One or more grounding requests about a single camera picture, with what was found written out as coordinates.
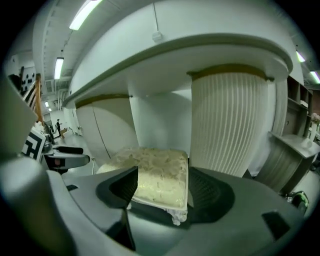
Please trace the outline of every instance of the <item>cable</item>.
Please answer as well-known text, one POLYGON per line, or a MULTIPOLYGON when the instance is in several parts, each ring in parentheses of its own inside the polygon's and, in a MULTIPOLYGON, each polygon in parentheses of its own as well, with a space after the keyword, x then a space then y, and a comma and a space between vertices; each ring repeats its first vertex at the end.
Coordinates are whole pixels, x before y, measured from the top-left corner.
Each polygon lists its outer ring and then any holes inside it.
POLYGON ((69 43, 69 40, 70 40, 71 35, 72 35, 73 32, 74 32, 74 31, 71 30, 71 32, 70 32, 69 35, 68 35, 68 39, 64 41, 64 45, 63 45, 63 47, 62 47, 62 49, 61 49, 61 52, 62 52, 62 53, 65 51, 65 47, 66 47, 67 44, 69 43))
POLYGON ((110 155, 109 155, 109 152, 108 152, 108 150, 107 150, 107 147, 106 147, 106 145, 105 145, 105 142, 104 142, 104 140, 102 139, 102 136, 101 136, 101 132, 100 132, 100 129, 99 129, 99 126, 98 126, 98 122, 97 122, 97 118, 96 118, 96 113, 95 113, 95 108, 94 108, 94 106, 92 106, 92 111, 93 111, 93 115, 94 115, 94 120, 95 120, 95 123, 96 123, 96 127, 98 128, 98 132, 99 132, 99 135, 100 135, 100 137, 101 137, 102 143, 103 143, 103 145, 104 145, 105 151, 107 152, 109 158, 111 158, 110 155))
POLYGON ((91 160, 92 160, 92 175, 94 175, 94 168, 95 168, 95 158, 94 157, 91 157, 91 160))
POLYGON ((153 2, 153 12, 154 12, 154 18, 155 18, 155 25, 156 25, 156 31, 159 31, 158 29, 158 20, 157 20, 157 14, 156 14, 156 6, 155 3, 153 2))

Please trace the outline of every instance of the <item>cabinet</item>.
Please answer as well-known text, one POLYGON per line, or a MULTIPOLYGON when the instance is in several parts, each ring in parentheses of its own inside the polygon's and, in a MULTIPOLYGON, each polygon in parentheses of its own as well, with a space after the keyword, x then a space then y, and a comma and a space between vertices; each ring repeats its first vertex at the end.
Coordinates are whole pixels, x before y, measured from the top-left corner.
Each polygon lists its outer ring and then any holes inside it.
POLYGON ((283 132, 270 132, 271 153, 256 180, 276 192, 290 193, 310 169, 320 146, 307 138, 311 125, 312 97, 292 77, 287 78, 287 109, 283 132))

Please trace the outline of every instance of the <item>ceiling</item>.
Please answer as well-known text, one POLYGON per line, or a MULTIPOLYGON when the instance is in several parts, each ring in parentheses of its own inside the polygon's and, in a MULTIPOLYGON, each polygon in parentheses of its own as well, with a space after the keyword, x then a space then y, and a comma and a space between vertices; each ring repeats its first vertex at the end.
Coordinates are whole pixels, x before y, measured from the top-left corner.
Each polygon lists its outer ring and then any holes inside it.
POLYGON ((293 43, 295 44, 296 50, 306 60, 301 63, 302 73, 304 78, 304 85, 314 85, 315 79, 311 76, 310 71, 316 71, 320 76, 320 65, 317 60, 315 51, 309 44, 305 35, 301 32, 296 23, 289 17, 289 15, 276 4, 271 4, 270 8, 273 10, 281 24, 286 28, 293 43))
POLYGON ((69 26, 85 0, 55 0, 46 19, 42 45, 42 72, 45 94, 52 90, 55 62, 64 57, 61 77, 70 81, 73 71, 93 44, 119 20, 137 9, 151 3, 151 0, 103 0, 84 21, 79 30, 69 26))
MULTIPOLYGON (((77 69, 83 57, 109 28, 130 13, 154 2, 152 0, 103 0, 92 11, 78 31, 71 30, 69 25, 84 1, 48 1, 51 5, 49 12, 46 13, 46 17, 42 21, 44 29, 40 31, 43 37, 41 39, 42 51, 41 54, 37 54, 40 58, 37 63, 42 64, 40 69, 43 74, 42 77, 44 77, 42 82, 43 99, 50 95, 57 95, 60 89, 68 88, 73 72, 77 69), (64 57, 64 63, 61 79, 55 82, 53 77, 57 57, 64 57)), ((301 64, 305 85, 315 84, 310 71, 318 71, 318 74, 320 74, 320 66, 314 51, 291 18, 277 5, 269 4, 269 6, 287 29, 296 45, 296 49, 306 59, 306 62, 301 64)), ((35 21, 32 20, 21 32, 23 35, 18 36, 17 42, 23 43, 21 45, 13 44, 11 52, 29 51, 31 48, 30 38, 34 33, 32 33, 34 23, 35 21)))

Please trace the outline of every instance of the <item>white pleated cylinder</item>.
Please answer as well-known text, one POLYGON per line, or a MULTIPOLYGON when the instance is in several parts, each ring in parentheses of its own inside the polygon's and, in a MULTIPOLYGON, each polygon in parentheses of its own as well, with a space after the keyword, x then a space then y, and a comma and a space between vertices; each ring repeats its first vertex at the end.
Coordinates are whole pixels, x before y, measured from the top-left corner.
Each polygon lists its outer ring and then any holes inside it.
POLYGON ((243 176, 268 111, 267 86, 247 73, 213 74, 192 82, 191 166, 243 176))

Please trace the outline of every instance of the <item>floor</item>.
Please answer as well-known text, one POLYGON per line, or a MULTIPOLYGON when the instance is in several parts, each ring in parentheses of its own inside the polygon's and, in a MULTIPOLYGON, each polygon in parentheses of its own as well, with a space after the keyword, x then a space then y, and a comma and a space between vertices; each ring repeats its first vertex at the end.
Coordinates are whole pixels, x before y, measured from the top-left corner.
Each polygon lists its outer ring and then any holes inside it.
MULTIPOLYGON (((54 141, 56 145, 66 145, 71 147, 83 148, 83 154, 88 155, 91 158, 90 162, 84 166, 70 168, 66 173, 62 174, 63 179, 92 175, 92 167, 93 167, 92 155, 88 149, 88 146, 86 144, 84 137, 79 135, 71 135, 66 138, 61 138, 61 137, 55 138, 54 141)), ((96 173, 98 169, 99 169, 99 166, 97 166, 97 164, 94 163, 93 173, 96 173)))

